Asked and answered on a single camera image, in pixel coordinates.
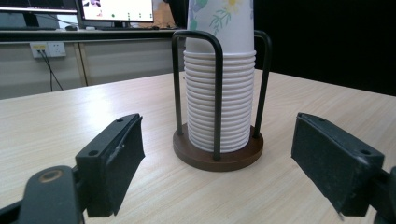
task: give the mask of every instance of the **power outlet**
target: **power outlet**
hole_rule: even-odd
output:
[[[50,57],[65,57],[66,50],[64,49],[63,42],[48,42],[47,43],[49,49]]]
[[[40,51],[41,52],[46,52],[47,57],[49,57],[49,55],[48,55],[49,51],[48,51],[47,42],[30,43],[30,49],[32,50],[34,58],[42,58],[41,54],[39,53]]]

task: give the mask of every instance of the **wooden base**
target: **wooden base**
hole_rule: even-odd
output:
[[[261,134],[259,138],[252,137],[253,127],[250,127],[247,145],[234,152],[221,153],[219,161],[213,160],[213,152],[203,151],[190,142],[187,124],[183,125],[182,130],[182,135],[174,133],[174,151],[188,165],[201,170],[214,172],[239,170],[255,162],[262,154],[264,140]]]

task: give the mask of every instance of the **computer monitor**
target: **computer monitor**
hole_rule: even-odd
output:
[[[35,14],[77,15],[74,0],[0,0],[0,12],[23,13],[26,26],[38,27]]]
[[[83,21],[154,22],[152,0],[78,0]]]

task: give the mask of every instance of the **wooden table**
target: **wooden table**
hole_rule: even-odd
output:
[[[257,90],[261,71],[255,78]],[[253,111],[257,100],[255,91]],[[172,75],[144,77],[0,101],[0,207],[20,200],[36,172],[74,166],[75,155],[111,121],[140,113],[146,158],[119,214],[86,218],[88,223],[373,223],[372,208],[366,217],[342,222],[290,157],[298,112],[323,117],[385,153],[387,172],[396,165],[395,97],[271,73],[262,156],[229,173],[195,169],[172,146]]]

